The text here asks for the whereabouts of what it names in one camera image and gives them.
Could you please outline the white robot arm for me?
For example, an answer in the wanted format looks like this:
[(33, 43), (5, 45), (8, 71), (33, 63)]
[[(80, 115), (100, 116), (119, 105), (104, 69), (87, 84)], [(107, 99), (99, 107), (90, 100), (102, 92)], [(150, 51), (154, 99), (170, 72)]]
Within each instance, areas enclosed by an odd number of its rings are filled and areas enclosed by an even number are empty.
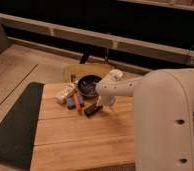
[(194, 171), (194, 69), (161, 69), (123, 80), (112, 70), (96, 84), (100, 105), (133, 98), (136, 171)]

